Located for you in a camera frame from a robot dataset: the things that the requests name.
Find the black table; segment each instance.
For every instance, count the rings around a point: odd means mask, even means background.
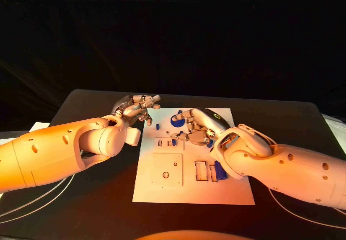
[[[123,92],[75,90],[52,126],[110,114]],[[342,147],[314,104],[252,99],[161,95],[163,108],[231,108],[235,125],[247,124],[278,143],[307,148],[346,159]],[[134,127],[143,130],[144,124]],[[203,230],[255,239],[345,239],[346,230],[316,225],[290,215],[275,203],[268,188],[249,178],[255,206],[133,203],[140,146],[124,146],[118,156],[81,172],[56,201],[30,216],[0,225],[0,235],[29,239],[136,239],[154,233]],[[4,194],[0,212],[40,196],[55,184]],[[42,206],[53,193],[25,211]],[[283,205],[298,215],[346,226],[346,217],[275,193]]]

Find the white cable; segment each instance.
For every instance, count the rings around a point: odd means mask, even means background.
[[[63,190],[61,191],[59,195],[52,199],[52,201],[50,201],[46,205],[43,205],[43,206],[42,206],[40,208],[37,208],[35,211],[29,212],[26,215],[20,216],[20,217],[9,220],[9,221],[0,222],[0,224],[9,223],[9,222],[12,222],[12,221],[14,221],[14,220],[17,220],[17,219],[29,216],[30,214],[36,213],[42,208],[45,208],[45,207],[56,200],[56,198],[63,194],[65,190],[68,189],[68,187],[69,187],[69,185],[71,185],[71,182],[72,182],[72,180],[74,180],[74,177],[75,177],[75,175],[72,176],[72,178],[71,178],[71,180],[69,180],[69,183],[68,183],[66,187],[63,188]]]
[[[336,229],[343,229],[343,230],[346,230],[346,227],[343,227],[343,226],[334,226],[334,225],[329,225],[329,224],[320,223],[320,222],[313,221],[313,220],[309,220],[309,219],[306,219],[304,217],[301,217],[301,216],[298,216],[297,214],[294,214],[294,213],[281,205],[280,201],[277,200],[277,198],[275,198],[275,196],[274,196],[274,194],[272,194],[272,190],[271,190],[270,188],[268,188],[268,192],[270,192],[270,194],[271,194],[271,196],[272,196],[277,204],[280,205],[280,207],[281,207],[293,216],[296,216],[297,218],[309,221],[310,223],[319,224],[319,225],[326,226],[326,227],[330,227],[330,228],[336,228]]]
[[[342,211],[340,209],[334,208],[334,210],[336,210],[339,213],[342,213],[343,215],[346,215],[346,212]]]
[[[20,210],[22,208],[25,208],[25,207],[29,206],[30,204],[33,204],[36,201],[39,201],[39,200],[63,184],[63,182],[65,182],[66,179],[68,179],[68,178],[65,178],[65,179],[59,182],[59,184],[55,186],[55,188],[53,188],[48,193],[45,193],[40,197],[37,197],[37,198],[36,198],[33,201],[30,201],[26,205],[20,206],[19,208],[13,209],[12,211],[3,213],[3,214],[0,215],[0,218],[1,218],[3,216],[6,216],[6,215],[12,214],[12,213],[16,212],[17,210]]]

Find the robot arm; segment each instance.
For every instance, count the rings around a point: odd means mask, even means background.
[[[209,140],[200,138],[198,142],[208,143],[210,138],[216,139],[210,156],[235,179],[241,180],[251,176],[270,189],[293,198],[346,210],[346,162],[343,160],[307,149],[277,144],[245,125],[225,130],[216,127],[215,123],[221,116],[215,112],[200,115],[200,111],[203,111],[200,108],[189,111],[193,117],[192,124],[202,122],[200,120],[196,122],[196,116],[208,118],[208,121],[203,120],[208,125],[198,128],[199,132],[205,132],[203,137]],[[172,137],[183,141],[195,141],[196,135],[198,132],[190,131],[190,134],[174,134]]]
[[[138,145],[141,131],[130,126],[151,117],[160,97],[125,97],[111,115],[25,134],[0,146],[0,193],[50,184],[114,157],[124,144]],[[92,153],[81,156],[81,150]]]

